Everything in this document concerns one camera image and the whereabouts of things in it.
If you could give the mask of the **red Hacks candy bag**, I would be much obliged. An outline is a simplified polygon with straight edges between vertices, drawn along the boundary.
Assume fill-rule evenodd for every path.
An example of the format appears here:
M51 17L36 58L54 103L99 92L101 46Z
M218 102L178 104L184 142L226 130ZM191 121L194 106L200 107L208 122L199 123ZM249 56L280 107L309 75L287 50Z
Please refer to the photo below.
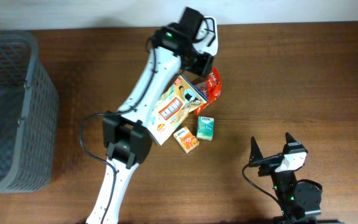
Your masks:
M195 87L207 97L208 101L203 103L200 107L194 110L194 114L200 115L200 113L210 104L217 100L221 95L222 79L216 67L214 67L211 73L208 75L204 82L198 83Z

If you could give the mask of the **beige wet wipes packet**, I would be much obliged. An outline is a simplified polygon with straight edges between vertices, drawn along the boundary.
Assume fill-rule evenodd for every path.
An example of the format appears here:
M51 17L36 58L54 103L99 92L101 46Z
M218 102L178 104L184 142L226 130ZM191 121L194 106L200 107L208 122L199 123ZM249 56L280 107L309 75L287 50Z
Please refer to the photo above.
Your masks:
M179 75L161 95L150 115L147 126L154 141L161 146L188 117L208 101L207 96Z

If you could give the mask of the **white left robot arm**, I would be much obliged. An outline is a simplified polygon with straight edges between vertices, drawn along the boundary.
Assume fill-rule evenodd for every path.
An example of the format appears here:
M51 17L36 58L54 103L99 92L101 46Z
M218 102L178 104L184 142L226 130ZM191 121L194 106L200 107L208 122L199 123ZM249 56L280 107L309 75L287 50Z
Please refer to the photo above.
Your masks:
M214 17L186 7L181 19L155 31L146 40L148 61L134 89L117 111L100 113L103 119L102 159L104 180L87 223L117 223L129 181L149 155L152 138L147 129L157 100L179 71L206 77L218 52L218 29Z

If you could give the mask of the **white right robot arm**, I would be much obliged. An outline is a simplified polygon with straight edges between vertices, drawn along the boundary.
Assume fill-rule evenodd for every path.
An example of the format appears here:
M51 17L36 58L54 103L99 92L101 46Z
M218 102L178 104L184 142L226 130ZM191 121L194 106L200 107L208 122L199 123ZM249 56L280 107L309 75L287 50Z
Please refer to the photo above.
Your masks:
M316 223L316 217L321 214L323 187L315 181L296 178L295 172L304 166L308 150L290 133L285 133L285 139L286 144L281 153L264 157L252 137L249 162L244 166L258 167L258 176L271 177L275 195L261 189L251 180L248 183L271 197L280 207L282 214L273 218L274 223Z

